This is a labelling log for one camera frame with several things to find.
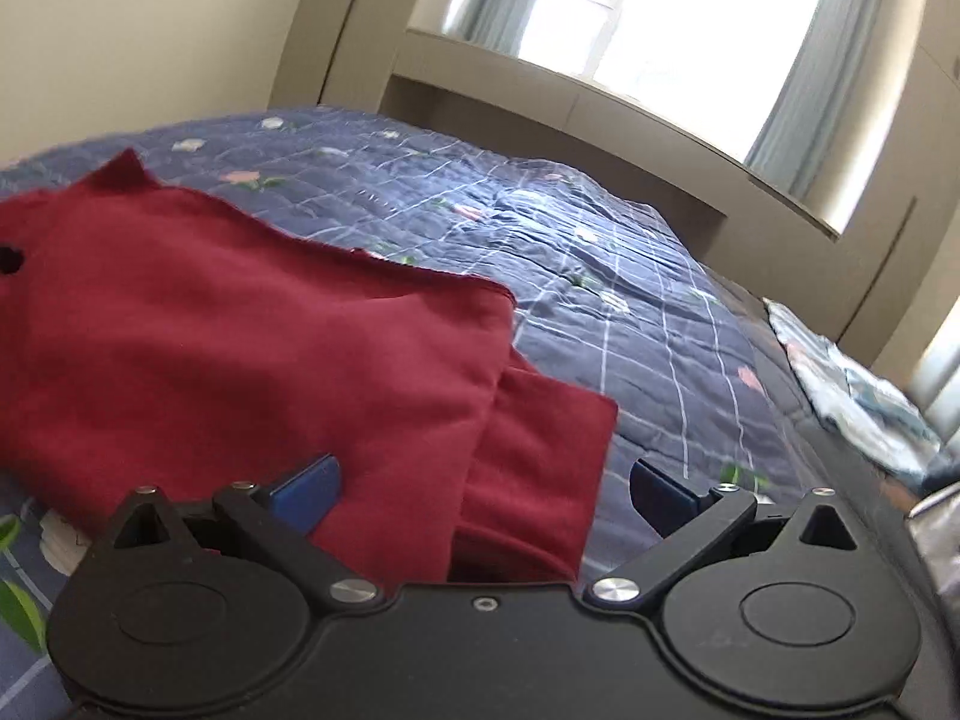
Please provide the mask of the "dark red shirt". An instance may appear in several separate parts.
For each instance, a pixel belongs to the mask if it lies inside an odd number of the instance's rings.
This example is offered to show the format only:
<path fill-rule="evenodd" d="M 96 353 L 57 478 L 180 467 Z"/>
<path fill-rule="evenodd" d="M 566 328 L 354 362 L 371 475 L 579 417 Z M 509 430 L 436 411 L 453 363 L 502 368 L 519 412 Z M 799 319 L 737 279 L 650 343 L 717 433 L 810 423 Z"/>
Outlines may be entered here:
<path fill-rule="evenodd" d="M 2 466 L 88 535 L 331 455 L 316 546 L 374 582 L 571 582 L 617 421 L 494 281 L 291 238 L 133 153 L 2 205 Z"/>

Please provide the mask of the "grey quilted bed cover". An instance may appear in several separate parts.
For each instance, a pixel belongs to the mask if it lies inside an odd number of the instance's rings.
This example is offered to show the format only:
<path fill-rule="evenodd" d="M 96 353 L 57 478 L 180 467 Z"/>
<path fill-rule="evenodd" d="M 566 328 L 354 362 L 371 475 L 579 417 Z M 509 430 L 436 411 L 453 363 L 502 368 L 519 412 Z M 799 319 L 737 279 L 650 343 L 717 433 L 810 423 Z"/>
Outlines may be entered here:
<path fill-rule="evenodd" d="M 823 427 L 789 366 L 788 356 L 768 323 L 763 301 L 719 273 L 711 280 L 754 350 L 758 380 L 786 429 L 791 458 L 799 461 L 805 483 L 835 488 L 851 504 L 901 578 L 918 608 L 924 644 L 918 668 L 905 691 L 919 697 L 945 697 L 947 717 L 958 713 L 958 644 L 934 583 L 908 535 L 907 511 L 893 499 L 898 484 L 843 437 Z"/>

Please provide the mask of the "light blue patterned cloth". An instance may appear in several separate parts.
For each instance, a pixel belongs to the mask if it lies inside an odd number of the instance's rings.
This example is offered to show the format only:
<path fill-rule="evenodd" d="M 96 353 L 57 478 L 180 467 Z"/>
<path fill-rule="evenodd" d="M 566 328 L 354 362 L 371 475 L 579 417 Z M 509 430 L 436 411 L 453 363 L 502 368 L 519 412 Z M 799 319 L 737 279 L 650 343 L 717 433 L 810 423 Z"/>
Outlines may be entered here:
<path fill-rule="evenodd" d="M 958 479 L 958 457 L 901 390 L 815 333 L 781 302 L 768 322 L 818 421 L 918 494 Z"/>

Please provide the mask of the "blue floral checked quilt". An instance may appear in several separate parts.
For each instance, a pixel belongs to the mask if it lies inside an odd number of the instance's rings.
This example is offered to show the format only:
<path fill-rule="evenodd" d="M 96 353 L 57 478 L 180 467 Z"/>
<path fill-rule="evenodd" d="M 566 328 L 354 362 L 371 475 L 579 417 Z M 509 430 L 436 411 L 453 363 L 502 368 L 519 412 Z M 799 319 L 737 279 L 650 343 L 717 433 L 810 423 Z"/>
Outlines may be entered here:
<path fill-rule="evenodd" d="M 619 407 L 584 578 L 656 543 L 631 504 L 638 458 L 693 481 L 735 481 L 766 504 L 796 502 L 822 479 L 773 400 L 776 390 L 791 405 L 804 395 L 765 307 L 711 275 L 652 206 L 620 199 L 566 158 L 300 107 L 56 146 L 3 164 L 3 193 L 64 187 L 124 149 L 161 181 L 298 238 L 511 289 L 517 351 Z"/>

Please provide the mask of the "grey garment pile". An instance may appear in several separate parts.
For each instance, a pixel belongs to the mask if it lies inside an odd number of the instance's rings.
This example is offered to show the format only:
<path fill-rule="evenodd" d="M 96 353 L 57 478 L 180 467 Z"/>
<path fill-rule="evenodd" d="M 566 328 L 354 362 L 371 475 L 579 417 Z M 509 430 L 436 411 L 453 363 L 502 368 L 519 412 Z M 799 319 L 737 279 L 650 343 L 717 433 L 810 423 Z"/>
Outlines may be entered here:
<path fill-rule="evenodd" d="M 908 532 L 926 564 L 942 608 L 958 624 L 960 590 L 960 491 L 953 483 L 918 502 L 907 516 Z"/>

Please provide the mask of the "teal right curtain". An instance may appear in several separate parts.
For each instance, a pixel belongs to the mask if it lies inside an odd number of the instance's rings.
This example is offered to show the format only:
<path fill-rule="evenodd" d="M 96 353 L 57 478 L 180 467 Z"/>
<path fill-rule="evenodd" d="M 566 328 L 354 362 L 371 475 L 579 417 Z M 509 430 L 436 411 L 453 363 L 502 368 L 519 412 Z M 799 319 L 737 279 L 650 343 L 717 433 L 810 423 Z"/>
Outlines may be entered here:
<path fill-rule="evenodd" d="M 848 107 L 880 0 L 818 0 L 804 41 L 745 164 L 794 200 L 805 199 Z"/>

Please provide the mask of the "beige window desk cabinet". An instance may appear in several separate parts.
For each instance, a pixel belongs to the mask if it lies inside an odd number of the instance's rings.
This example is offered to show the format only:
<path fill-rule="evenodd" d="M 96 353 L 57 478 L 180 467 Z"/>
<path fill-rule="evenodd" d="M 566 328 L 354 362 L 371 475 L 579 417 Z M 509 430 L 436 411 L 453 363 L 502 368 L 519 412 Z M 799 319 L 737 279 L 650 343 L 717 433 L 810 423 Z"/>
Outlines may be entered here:
<path fill-rule="evenodd" d="M 381 110 L 509 156 L 576 167 L 608 192 L 654 206 L 703 255 L 740 202 L 771 200 L 834 241 L 838 232 L 672 125 L 516 57 L 409 29 Z"/>

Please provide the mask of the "window with bright light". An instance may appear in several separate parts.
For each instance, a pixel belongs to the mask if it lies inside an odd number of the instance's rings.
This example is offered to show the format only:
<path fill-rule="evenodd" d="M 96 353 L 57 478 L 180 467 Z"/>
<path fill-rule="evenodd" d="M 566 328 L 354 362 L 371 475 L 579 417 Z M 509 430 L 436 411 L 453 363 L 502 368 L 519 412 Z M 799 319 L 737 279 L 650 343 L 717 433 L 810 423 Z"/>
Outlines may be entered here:
<path fill-rule="evenodd" d="M 817 0 L 535 0 L 519 55 L 745 160 Z"/>

